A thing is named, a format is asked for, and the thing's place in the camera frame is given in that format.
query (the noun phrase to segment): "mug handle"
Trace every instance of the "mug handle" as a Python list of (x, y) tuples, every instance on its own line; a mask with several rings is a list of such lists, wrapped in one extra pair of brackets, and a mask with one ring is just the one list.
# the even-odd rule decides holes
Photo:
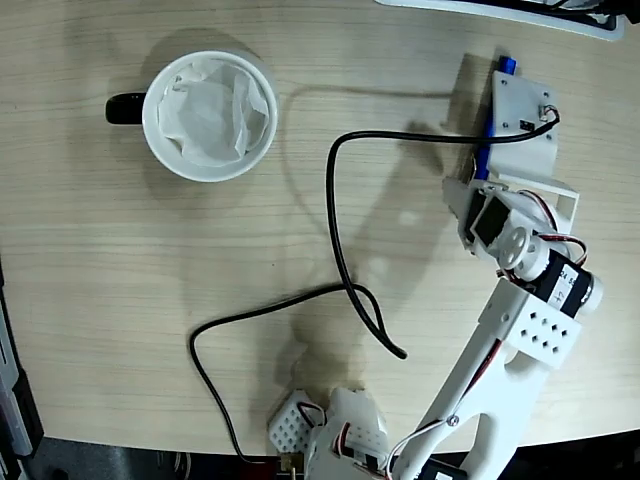
[(104, 107), (107, 122), (113, 125), (142, 124), (142, 105), (146, 93), (121, 93), (114, 95)]

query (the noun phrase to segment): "white tissue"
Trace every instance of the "white tissue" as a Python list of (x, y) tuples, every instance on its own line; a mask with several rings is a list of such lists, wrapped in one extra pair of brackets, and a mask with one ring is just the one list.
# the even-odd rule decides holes
[(173, 77), (158, 105), (160, 132), (205, 167), (236, 162), (262, 139), (269, 108), (253, 76), (222, 60), (199, 60)]

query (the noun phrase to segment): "white mug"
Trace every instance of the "white mug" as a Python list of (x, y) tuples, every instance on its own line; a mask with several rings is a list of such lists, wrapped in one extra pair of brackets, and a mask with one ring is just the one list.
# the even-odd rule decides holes
[[(158, 123), (158, 104), (172, 78), (195, 60), (217, 59), (235, 63), (249, 72), (262, 89), (269, 108), (269, 122), (262, 139), (240, 160), (213, 167), (189, 162), (182, 157), (178, 145), (162, 135)], [(222, 182), (242, 175), (262, 160), (269, 150), (278, 125), (278, 100), (273, 75), (255, 55), (239, 50), (211, 50), (180, 57), (164, 67), (151, 82), (147, 93), (123, 93), (111, 97), (105, 106), (105, 116), (115, 125), (142, 124), (144, 136), (156, 158), (169, 170), (197, 182)]]

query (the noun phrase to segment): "robotic arm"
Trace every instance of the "robotic arm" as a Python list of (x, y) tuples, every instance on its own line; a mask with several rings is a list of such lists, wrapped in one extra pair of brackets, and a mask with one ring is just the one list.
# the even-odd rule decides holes
[[(503, 278), (393, 476), (415, 478), (443, 439), (480, 415), (474, 446), (461, 468), (472, 480), (494, 480), (515, 453), (549, 373), (562, 365), (577, 340), (576, 314), (594, 311), (603, 287), (583, 268), (584, 243), (558, 233), (568, 219), (537, 194), (448, 179), (444, 196), (458, 217), (466, 248), (497, 260)], [(566, 242), (585, 251), (576, 256)]]
[[(496, 135), (539, 128), (557, 110), (548, 87), (494, 73)], [(269, 438), (281, 453), (304, 452), (308, 480), (495, 480), (522, 438), (549, 374), (560, 368), (581, 331), (580, 312), (602, 299), (600, 280), (585, 270), (587, 246), (570, 235), (579, 195), (552, 178), (557, 135), (493, 145), (489, 167), (498, 182), (446, 179), (444, 200), (458, 235), (500, 277), (478, 326), (418, 428), (389, 449), (387, 429), (363, 391), (337, 388), (325, 412), (295, 391), (276, 414)], [(430, 459), (438, 444), (479, 416), (473, 448), (460, 469)], [(391, 461), (402, 451), (395, 465)]]

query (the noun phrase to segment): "wooden table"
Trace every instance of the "wooden table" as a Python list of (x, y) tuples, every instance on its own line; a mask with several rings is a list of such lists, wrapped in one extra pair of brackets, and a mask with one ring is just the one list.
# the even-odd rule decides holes
[[(105, 100), (179, 55), (238, 47), (270, 65), (276, 141), (222, 184), (177, 178)], [(575, 233), (606, 298), (552, 376), (524, 442), (640, 428), (640, 29), (619, 43), (370, 0), (11, 0), (0, 18), (0, 253), (16, 342), (47, 435), (230, 452), (192, 367), (201, 322), (335, 281), (325, 159), (363, 128), (477, 132), (491, 62), (508, 51), (560, 97), (557, 178), (583, 193)], [(346, 296), (222, 327), (200, 341), (244, 449), (292, 387), (318, 401), (366, 387), (391, 439), (409, 432), (466, 344), (496, 279), (441, 201), (468, 149), (361, 142), (342, 151), (339, 221), (378, 294), (388, 354)], [(467, 428), (442, 447), (468, 448)]]

